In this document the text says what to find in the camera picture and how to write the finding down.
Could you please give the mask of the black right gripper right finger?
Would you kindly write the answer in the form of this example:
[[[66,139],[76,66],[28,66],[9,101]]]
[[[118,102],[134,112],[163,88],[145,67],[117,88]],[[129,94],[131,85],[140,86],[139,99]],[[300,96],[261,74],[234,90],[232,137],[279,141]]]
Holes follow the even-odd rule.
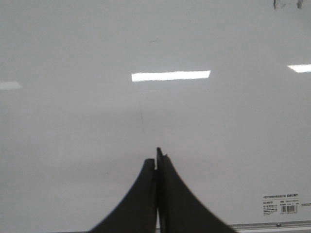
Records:
[[[233,233],[189,190],[161,148],[157,151],[158,211],[163,233]]]

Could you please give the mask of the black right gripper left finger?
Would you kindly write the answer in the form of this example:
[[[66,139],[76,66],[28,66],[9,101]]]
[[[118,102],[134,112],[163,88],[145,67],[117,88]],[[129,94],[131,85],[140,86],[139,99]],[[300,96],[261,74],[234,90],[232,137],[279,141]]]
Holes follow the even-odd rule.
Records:
[[[90,233],[154,233],[156,230],[155,160],[144,160],[141,171],[121,202]]]

